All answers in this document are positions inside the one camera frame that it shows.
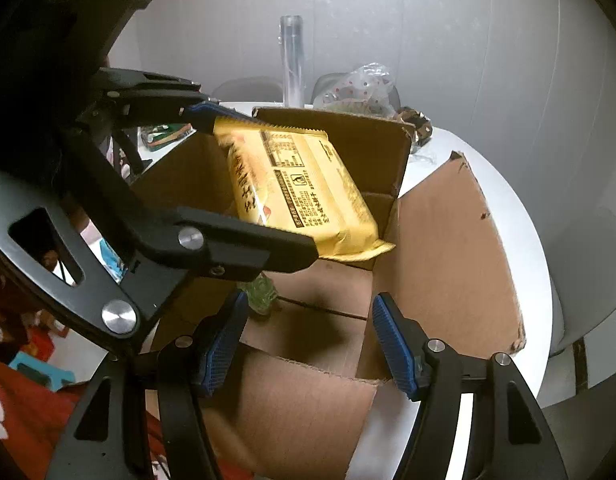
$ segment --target white round table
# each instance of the white round table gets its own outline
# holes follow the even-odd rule
[[[251,115],[255,106],[275,103],[221,103]],[[158,152],[141,153],[158,160],[174,145]],[[433,128],[430,142],[411,155],[401,195],[416,186],[450,157],[462,152],[477,178],[508,258],[510,273],[526,330],[526,346],[513,357],[532,393],[537,395],[544,378],[552,334],[552,293],[544,250],[521,201],[505,179],[481,154],[454,134]],[[419,409],[390,381],[376,394],[373,407],[350,462],[348,480],[391,480],[406,447]],[[472,394],[461,396],[459,423],[446,479],[458,480],[464,472],[472,418]]]

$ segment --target yellow snack package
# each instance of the yellow snack package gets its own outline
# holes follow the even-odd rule
[[[217,118],[239,218],[314,238],[320,258],[361,262],[391,250],[322,131]]]

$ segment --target cardboard box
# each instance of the cardboard box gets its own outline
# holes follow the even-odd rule
[[[389,379],[371,322],[373,294],[460,353],[489,357],[524,344],[506,256],[470,166],[453,153],[397,199],[408,126],[316,110],[260,108],[272,124],[326,130],[373,213],[397,247],[360,266],[318,260],[269,273],[281,299],[253,314],[225,386],[203,402],[215,451],[276,480],[342,479],[377,386]],[[152,206],[229,211],[227,165],[212,136],[181,143],[134,189]],[[162,318],[153,348],[191,333],[234,284],[195,279]]]

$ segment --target silver screw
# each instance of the silver screw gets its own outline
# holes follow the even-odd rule
[[[199,250],[203,247],[203,234],[196,227],[186,226],[179,231],[179,243],[185,249]]]
[[[504,352],[499,352],[495,354],[495,361],[501,366],[508,366],[510,364],[510,356],[508,354],[504,354]]]
[[[445,350],[445,343],[441,339],[431,339],[428,341],[428,348],[433,352],[443,352]]]
[[[107,326],[115,334],[127,334],[132,332],[137,324],[137,313],[132,305],[123,300],[112,300],[106,303],[101,310],[101,317]]]
[[[175,341],[175,346],[177,348],[188,348],[192,344],[192,338],[188,335],[182,335],[181,337],[177,337]]]
[[[216,267],[213,267],[212,269],[210,269],[210,274],[213,276],[223,276],[225,273],[226,273],[226,270],[220,265],[217,265]]]

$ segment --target transparent tube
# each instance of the transparent tube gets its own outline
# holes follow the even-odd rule
[[[283,65],[283,106],[303,108],[303,18],[282,16],[279,25]]]

